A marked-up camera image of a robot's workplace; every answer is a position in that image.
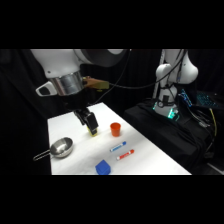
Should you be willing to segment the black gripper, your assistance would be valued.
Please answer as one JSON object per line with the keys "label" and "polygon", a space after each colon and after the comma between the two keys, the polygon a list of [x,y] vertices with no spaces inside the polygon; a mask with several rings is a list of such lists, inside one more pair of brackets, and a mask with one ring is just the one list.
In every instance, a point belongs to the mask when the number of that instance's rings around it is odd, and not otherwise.
{"label": "black gripper", "polygon": [[76,117],[80,120],[82,125],[87,125],[92,136],[97,134],[98,123],[93,112],[88,113],[85,117],[77,110],[84,110],[87,105],[94,98],[91,90],[82,90],[76,94],[62,96],[61,99],[65,104],[65,107],[69,111],[74,111]]}

